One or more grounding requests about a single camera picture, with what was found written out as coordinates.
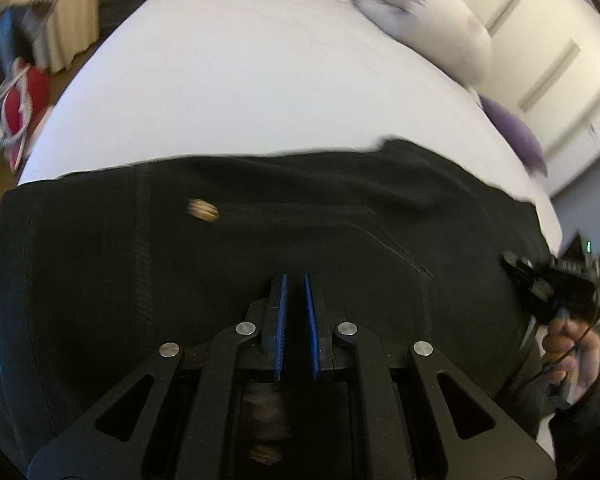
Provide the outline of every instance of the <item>white cord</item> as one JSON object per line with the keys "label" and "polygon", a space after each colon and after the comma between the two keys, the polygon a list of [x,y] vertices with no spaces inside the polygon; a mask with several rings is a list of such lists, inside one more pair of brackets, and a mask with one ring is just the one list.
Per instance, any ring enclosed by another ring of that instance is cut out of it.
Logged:
{"label": "white cord", "polygon": [[[31,122],[32,103],[26,78],[30,65],[27,65],[24,69],[20,68],[20,61],[21,59],[18,58],[13,62],[11,67],[11,79],[5,79],[0,85],[0,149],[3,150],[20,142],[22,137],[26,134],[29,123]],[[11,130],[7,122],[4,104],[10,90],[16,85],[18,86],[18,93],[20,94],[20,107],[18,108],[18,113],[20,114],[21,126],[16,134],[9,136],[7,133],[11,133]]]}

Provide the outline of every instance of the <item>purple pillow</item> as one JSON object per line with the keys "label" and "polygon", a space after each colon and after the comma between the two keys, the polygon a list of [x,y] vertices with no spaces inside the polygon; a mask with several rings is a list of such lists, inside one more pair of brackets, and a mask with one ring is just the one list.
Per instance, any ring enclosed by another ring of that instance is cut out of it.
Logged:
{"label": "purple pillow", "polygon": [[522,164],[546,176],[546,162],[542,146],[531,130],[504,106],[484,95],[480,96],[482,110],[516,153]]}

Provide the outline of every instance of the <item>blue gripper pad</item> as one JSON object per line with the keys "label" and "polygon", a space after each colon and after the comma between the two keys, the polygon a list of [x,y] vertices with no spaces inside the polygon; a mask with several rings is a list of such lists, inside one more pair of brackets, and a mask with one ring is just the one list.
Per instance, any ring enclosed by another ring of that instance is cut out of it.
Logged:
{"label": "blue gripper pad", "polygon": [[274,339],[273,375],[276,381],[282,376],[282,363],[285,355],[285,329],[286,329],[286,300],[288,297],[287,276],[282,275],[280,296],[278,298],[278,316],[276,319],[276,336]]}
{"label": "blue gripper pad", "polygon": [[315,319],[314,296],[311,290],[309,275],[304,276],[304,304],[309,335],[309,352],[311,355],[312,373],[314,381],[320,376],[320,355],[318,349],[318,324]]}

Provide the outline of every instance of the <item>hand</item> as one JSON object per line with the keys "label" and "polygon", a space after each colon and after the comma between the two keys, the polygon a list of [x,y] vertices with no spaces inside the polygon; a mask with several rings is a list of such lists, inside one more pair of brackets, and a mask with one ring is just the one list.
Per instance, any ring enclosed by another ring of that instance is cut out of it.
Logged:
{"label": "hand", "polygon": [[[585,333],[589,324],[584,321],[564,320],[555,318],[549,323],[547,335],[542,340],[542,347],[546,354],[543,363],[558,360],[565,352],[569,351]],[[596,381],[600,373],[600,336],[590,330],[578,345],[580,349],[580,367],[578,369],[578,382],[573,393],[574,402],[582,398],[586,391]],[[565,357],[552,368],[546,376],[548,384],[560,384],[576,367],[576,358],[573,355]]]}

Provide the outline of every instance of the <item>finger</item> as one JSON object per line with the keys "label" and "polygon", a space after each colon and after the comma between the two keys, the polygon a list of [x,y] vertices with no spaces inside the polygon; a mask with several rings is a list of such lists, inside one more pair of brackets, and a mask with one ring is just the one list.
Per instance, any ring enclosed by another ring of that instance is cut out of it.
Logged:
{"label": "finger", "polygon": [[[542,362],[544,364],[553,363],[553,362],[557,361],[558,359],[560,359],[562,356],[563,356],[563,354],[558,354],[558,353],[554,354],[551,352],[547,352],[542,357]],[[559,363],[556,363],[555,365],[553,365],[551,367],[551,369],[552,370],[564,370],[566,372],[571,372],[572,370],[575,369],[577,364],[578,364],[578,361],[576,360],[576,358],[572,355],[569,355],[569,356],[565,357]]]}
{"label": "finger", "polygon": [[568,338],[565,335],[546,335],[544,339],[542,339],[542,348],[544,348],[547,352],[568,352],[575,345],[575,341],[573,339]]}
{"label": "finger", "polygon": [[600,336],[593,330],[589,330],[585,335],[588,329],[589,324],[584,321],[569,320],[564,327],[564,333],[574,341],[582,339],[579,346],[584,351],[597,351],[600,349]]}
{"label": "finger", "polygon": [[546,328],[547,335],[560,335],[564,330],[566,320],[561,317],[554,317]]}
{"label": "finger", "polygon": [[583,386],[591,386],[600,374],[600,346],[591,344],[587,348],[583,347],[580,359],[578,382]]}
{"label": "finger", "polygon": [[546,375],[546,382],[548,384],[553,384],[554,386],[557,386],[564,380],[566,376],[567,372],[565,372],[564,370],[556,370],[555,372],[549,372]]}

